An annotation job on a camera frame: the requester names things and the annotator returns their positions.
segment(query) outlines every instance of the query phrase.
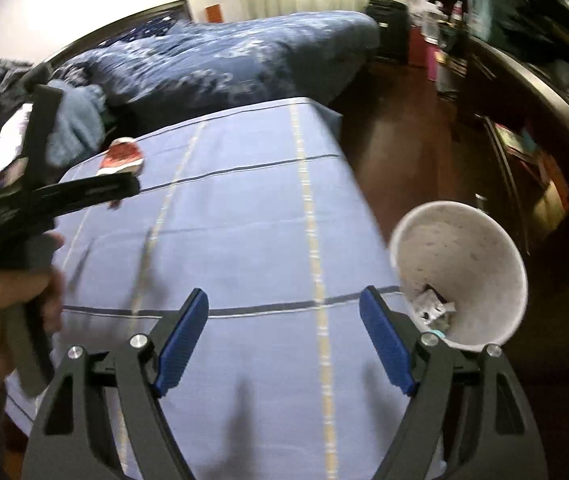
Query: trash can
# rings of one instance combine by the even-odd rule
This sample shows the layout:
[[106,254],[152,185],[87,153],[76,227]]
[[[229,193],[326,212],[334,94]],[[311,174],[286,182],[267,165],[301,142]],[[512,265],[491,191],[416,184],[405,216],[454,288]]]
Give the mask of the trash can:
[[[445,341],[480,352],[504,344],[517,330],[527,303],[522,257],[510,236],[484,212],[459,202],[429,202],[411,210],[389,244],[402,292],[413,301],[429,285],[455,302]],[[429,327],[413,308],[422,332]]]

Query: clothing pile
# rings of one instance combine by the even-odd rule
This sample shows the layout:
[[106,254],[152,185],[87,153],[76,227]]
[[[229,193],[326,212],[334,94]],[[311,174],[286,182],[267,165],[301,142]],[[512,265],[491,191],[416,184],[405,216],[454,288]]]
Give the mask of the clothing pile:
[[100,86],[76,88],[66,81],[49,81],[50,78],[51,70],[44,64],[0,60],[0,171],[20,154],[36,84],[64,92],[46,149],[48,180],[56,182],[71,166],[100,151],[106,136],[105,124],[110,121]]

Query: red and white object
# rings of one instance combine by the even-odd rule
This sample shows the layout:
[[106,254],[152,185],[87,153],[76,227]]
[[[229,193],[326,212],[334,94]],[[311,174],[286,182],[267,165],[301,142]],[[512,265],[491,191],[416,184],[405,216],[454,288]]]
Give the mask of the red and white object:
[[138,173],[143,163],[144,156],[135,139],[120,137],[114,140],[106,150],[97,174],[106,175],[124,171],[135,174]]
[[426,68],[426,41],[420,27],[411,25],[408,35],[408,63],[411,66]]

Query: wooden floor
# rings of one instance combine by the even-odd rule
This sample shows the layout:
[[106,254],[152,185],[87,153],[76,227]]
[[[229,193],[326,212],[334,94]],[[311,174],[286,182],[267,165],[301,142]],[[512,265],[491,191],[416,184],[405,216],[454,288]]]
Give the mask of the wooden floor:
[[11,480],[20,480],[22,476],[22,463],[26,451],[27,439],[21,430],[5,415],[4,423],[5,441],[5,471]]
[[415,206],[455,198],[455,106],[425,69],[372,63],[330,108],[344,116],[340,145],[386,240]]

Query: blue gripper pad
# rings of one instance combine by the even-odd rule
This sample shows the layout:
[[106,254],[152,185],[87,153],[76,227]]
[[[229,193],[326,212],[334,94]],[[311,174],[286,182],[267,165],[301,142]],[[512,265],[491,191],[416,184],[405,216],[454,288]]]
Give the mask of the blue gripper pad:
[[368,288],[360,294],[360,319],[378,352],[389,381],[405,395],[411,395],[415,389],[411,375],[411,354],[385,315],[385,308],[388,308],[387,305],[384,302],[379,304]]
[[159,397],[178,386],[208,317],[209,298],[200,291],[187,307],[158,359],[158,376],[153,388]]

